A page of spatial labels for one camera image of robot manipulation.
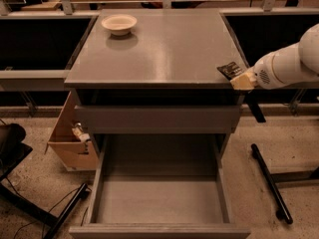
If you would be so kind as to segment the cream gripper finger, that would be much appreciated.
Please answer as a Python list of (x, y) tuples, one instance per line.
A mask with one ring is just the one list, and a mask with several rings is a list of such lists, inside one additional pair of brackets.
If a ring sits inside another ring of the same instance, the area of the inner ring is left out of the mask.
[(235, 90), (251, 91), (257, 86), (257, 81), (252, 68), (249, 68), (244, 73), (236, 76), (230, 81)]

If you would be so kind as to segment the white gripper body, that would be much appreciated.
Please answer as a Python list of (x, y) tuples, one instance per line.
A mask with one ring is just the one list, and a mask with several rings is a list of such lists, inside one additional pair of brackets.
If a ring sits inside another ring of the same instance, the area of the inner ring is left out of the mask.
[(284, 83), (278, 79), (274, 73), (275, 52), (268, 53), (259, 59), (253, 66), (253, 72), (258, 85), (266, 90), (279, 89), (284, 87)]

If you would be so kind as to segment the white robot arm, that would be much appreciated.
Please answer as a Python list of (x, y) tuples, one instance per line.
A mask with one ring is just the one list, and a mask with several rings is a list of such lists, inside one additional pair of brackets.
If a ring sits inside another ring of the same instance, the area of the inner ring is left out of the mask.
[(266, 54), (230, 83), (235, 90), (250, 91), (257, 86), (272, 90), (317, 82), (318, 76), (319, 24), (316, 24), (302, 35), (299, 42)]

